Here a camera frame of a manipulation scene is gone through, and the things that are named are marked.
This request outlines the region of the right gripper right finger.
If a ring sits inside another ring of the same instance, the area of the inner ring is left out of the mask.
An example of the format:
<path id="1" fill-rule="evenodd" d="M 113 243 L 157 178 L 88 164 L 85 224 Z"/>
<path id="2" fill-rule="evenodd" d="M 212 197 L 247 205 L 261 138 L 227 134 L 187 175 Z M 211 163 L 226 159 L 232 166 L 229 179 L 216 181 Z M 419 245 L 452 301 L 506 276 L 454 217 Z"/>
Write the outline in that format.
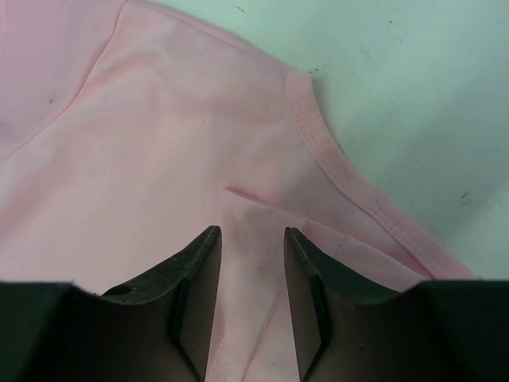
<path id="1" fill-rule="evenodd" d="M 376 306 L 397 296 L 287 228 L 286 285 L 301 378 L 377 378 L 387 361 Z"/>

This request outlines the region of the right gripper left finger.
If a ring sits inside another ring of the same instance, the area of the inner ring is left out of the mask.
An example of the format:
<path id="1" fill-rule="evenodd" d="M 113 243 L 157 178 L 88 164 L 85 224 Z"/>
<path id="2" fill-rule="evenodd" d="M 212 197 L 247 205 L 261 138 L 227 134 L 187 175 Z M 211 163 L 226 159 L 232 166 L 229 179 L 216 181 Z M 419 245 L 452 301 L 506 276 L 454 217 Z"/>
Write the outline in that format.
<path id="1" fill-rule="evenodd" d="M 202 381 L 208 367 L 221 265 L 210 226 L 177 254 L 103 298 L 115 304 L 120 343 L 108 381 Z"/>

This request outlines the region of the pink t-shirt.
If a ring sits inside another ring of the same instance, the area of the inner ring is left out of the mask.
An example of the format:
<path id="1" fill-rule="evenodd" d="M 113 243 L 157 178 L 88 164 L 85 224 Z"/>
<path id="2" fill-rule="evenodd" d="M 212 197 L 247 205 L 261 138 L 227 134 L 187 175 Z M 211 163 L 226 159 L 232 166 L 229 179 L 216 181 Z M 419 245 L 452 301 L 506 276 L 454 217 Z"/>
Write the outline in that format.
<path id="1" fill-rule="evenodd" d="M 472 272 L 363 179 L 313 79 L 147 1 L 1 4 L 1 277 L 104 292 L 223 237 L 209 381 L 295 381 L 283 236 L 396 291 Z"/>

